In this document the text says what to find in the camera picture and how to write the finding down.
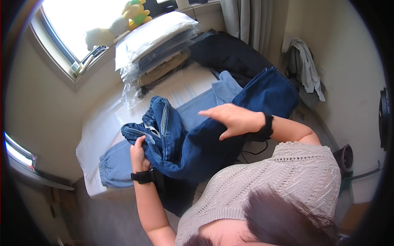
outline blue jeans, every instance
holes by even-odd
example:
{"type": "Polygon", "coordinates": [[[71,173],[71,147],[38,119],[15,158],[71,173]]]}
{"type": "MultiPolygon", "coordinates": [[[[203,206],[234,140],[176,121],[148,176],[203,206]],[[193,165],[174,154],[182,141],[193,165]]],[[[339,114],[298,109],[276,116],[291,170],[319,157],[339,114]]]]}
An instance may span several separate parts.
{"type": "MultiPolygon", "coordinates": [[[[289,80],[272,67],[254,77],[232,103],[288,118],[298,105],[298,93],[289,80]]],[[[125,124],[121,128],[123,136],[134,144],[137,137],[146,135],[143,148],[152,165],[168,177],[192,183],[202,182],[232,165],[246,142],[245,135],[219,141],[226,127],[212,119],[187,133],[178,112],[167,99],[158,96],[152,98],[151,107],[142,120],[141,124],[125,124]]]]}

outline beige wall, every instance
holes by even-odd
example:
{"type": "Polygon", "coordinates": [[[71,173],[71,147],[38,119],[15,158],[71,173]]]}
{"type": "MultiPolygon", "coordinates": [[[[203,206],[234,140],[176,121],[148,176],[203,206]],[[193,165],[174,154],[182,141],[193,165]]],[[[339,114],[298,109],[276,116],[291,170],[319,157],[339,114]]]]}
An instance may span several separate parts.
{"type": "MultiPolygon", "coordinates": [[[[288,11],[286,32],[299,35],[311,48],[318,70],[326,70],[321,76],[326,101],[319,103],[317,112],[340,147],[352,146],[354,175],[377,168],[377,161],[383,163],[385,157],[378,126],[385,79],[363,20],[345,0],[290,1],[288,11]]],[[[355,203],[372,199],[379,177],[352,182],[355,203]]]]}
{"type": "MultiPolygon", "coordinates": [[[[201,13],[197,19],[202,31],[225,30],[221,11],[201,13]]],[[[115,72],[115,63],[110,61],[75,93],[22,37],[7,89],[5,130],[38,156],[37,169],[75,182],[83,177],[75,155],[83,116],[119,83],[119,72],[115,72]]]]}
{"type": "Polygon", "coordinates": [[[42,186],[32,187],[20,181],[16,182],[27,210],[30,212],[37,227],[50,243],[57,244],[57,237],[62,241],[70,241],[70,234],[62,217],[59,206],[54,204],[55,218],[43,194],[42,186]]]}
{"type": "Polygon", "coordinates": [[[281,54],[281,49],[288,9],[289,0],[275,0],[273,2],[271,33],[269,36],[268,55],[266,57],[282,73],[286,71],[286,56],[281,54]]]}

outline yellow stuffed animal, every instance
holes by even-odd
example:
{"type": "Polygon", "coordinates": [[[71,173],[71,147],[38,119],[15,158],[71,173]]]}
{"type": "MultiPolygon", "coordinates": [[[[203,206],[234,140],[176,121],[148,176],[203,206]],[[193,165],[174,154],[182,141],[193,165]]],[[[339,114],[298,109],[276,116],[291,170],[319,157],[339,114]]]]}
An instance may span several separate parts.
{"type": "Polygon", "coordinates": [[[131,0],[126,3],[122,14],[124,18],[130,19],[128,24],[129,31],[132,31],[141,24],[152,20],[152,17],[148,16],[150,11],[147,9],[144,10],[144,3],[146,3],[146,0],[131,0]]]}

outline bed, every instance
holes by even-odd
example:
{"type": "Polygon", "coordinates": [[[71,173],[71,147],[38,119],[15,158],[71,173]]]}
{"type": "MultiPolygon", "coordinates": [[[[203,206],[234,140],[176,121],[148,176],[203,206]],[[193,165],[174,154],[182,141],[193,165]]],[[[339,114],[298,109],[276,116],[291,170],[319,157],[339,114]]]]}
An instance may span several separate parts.
{"type": "Polygon", "coordinates": [[[178,71],[157,85],[139,104],[128,109],[122,100],[123,84],[102,97],[86,114],[82,138],[76,149],[78,161],[84,171],[86,190],[91,198],[116,199],[134,192],[134,187],[108,188],[101,184],[99,157],[114,143],[123,138],[120,127],[129,122],[142,122],[141,118],[150,105],[150,99],[162,96],[177,108],[211,88],[217,79],[207,68],[197,63],[178,71]]]}

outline window sill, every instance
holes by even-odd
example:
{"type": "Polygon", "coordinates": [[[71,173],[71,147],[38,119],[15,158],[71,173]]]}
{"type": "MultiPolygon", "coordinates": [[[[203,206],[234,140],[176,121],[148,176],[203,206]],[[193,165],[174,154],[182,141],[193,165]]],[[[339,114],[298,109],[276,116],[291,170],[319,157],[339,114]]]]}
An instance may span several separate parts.
{"type": "MultiPolygon", "coordinates": [[[[191,7],[187,9],[176,9],[176,11],[185,13],[191,18],[196,18],[195,15],[198,16],[200,14],[217,10],[221,10],[220,0],[210,0],[205,4],[192,4],[191,7]]],[[[71,70],[72,64],[70,64],[70,62],[53,43],[41,24],[37,14],[33,17],[30,26],[26,31],[27,38],[34,50],[43,59],[46,65],[57,75],[57,77],[74,92],[77,92],[100,68],[112,59],[115,59],[115,45],[128,33],[129,31],[117,37],[114,40],[114,45],[107,48],[94,58],[85,69],[85,72],[77,77],[71,70]]]]}

